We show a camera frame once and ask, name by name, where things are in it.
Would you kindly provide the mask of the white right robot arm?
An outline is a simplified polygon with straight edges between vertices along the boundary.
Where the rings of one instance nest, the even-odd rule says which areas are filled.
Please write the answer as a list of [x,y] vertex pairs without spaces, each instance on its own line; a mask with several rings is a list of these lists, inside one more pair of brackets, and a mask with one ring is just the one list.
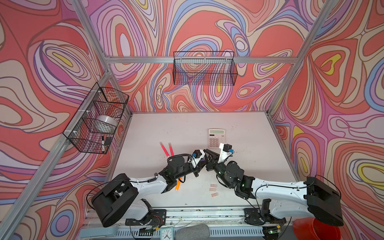
[[299,182],[273,182],[249,177],[235,161],[225,162],[233,150],[217,154],[206,149],[207,171],[214,171],[217,179],[226,188],[243,200],[265,200],[257,204],[260,214],[271,218],[314,217],[335,227],[344,225],[341,194],[336,188],[323,183],[318,177],[308,177]]

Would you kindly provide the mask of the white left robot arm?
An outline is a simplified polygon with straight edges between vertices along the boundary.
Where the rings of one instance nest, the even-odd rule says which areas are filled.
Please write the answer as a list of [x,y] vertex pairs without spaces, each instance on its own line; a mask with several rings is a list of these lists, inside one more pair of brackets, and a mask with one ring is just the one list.
[[171,191],[179,179],[189,174],[199,176],[206,165],[205,153],[197,150],[193,154],[179,154],[167,159],[167,166],[153,177],[134,179],[119,174],[107,182],[91,199],[104,228],[110,227],[122,218],[148,221],[152,207],[143,197]]

